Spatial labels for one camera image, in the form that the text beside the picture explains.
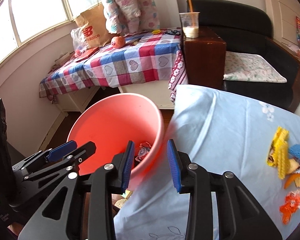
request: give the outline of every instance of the paper bag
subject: paper bag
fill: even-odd
[[[103,47],[110,43],[114,36],[117,36],[117,34],[110,34],[106,29],[102,3],[82,12],[74,21],[78,27],[82,28],[90,48]]]

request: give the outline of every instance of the yellow round object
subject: yellow round object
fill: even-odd
[[[161,30],[154,30],[154,31],[152,32],[152,34],[159,34],[159,33],[161,33]]]

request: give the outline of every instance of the checkered tablecloth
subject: checkered tablecloth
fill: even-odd
[[[127,35],[126,42],[141,38],[135,46],[101,48],[90,58],[72,62],[49,73],[40,83],[40,97],[65,94],[92,86],[119,87],[156,80],[170,80],[171,100],[177,84],[187,84],[180,36],[142,32]]]

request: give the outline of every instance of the sofa backrest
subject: sofa backrest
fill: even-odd
[[[194,12],[200,12],[200,26],[230,27],[273,37],[270,18],[256,7],[225,0],[188,0],[188,11],[189,2]]]

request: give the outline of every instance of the window frame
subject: window frame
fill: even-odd
[[[45,34],[49,33],[50,31],[56,30],[58,28],[61,28],[64,25],[70,24],[71,22],[74,22],[74,16],[72,14],[70,5],[69,5],[69,1],[68,0],[61,0],[63,8],[65,10],[66,13],[66,20],[63,22],[60,22],[58,24],[55,24],[51,27],[48,27],[38,33],[36,33],[35,35],[31,36],[30,38],[26,39],[25,41],[21,42],[20,40],[20,36],[16,27],[16,22],[13,16],[13,11],[12,11],[12,3],[11,0],[8,0],[8,5],[9,5],[9,15],[10,15],[10,20],[11,20],[11,25],[12,25],[12,29],[13,29],[13,33],[15,35],[16,38],[16,42],[17,42],[17,48],[14,49],[13,51],[11,51],[6,57],[4,57],[1,61],[0,61],[0,65],[4,64],[5,62],[7,62],[7,60],[9,60],[11,57],[13,57],[20,49],[22,49],[23,47],[25,47],[26,45],[28,45],[33,39],[37,39],[39,37],[44,36]],[[94,7],[95,5],[99,4],[94,3],[92,4],[89,8]]]

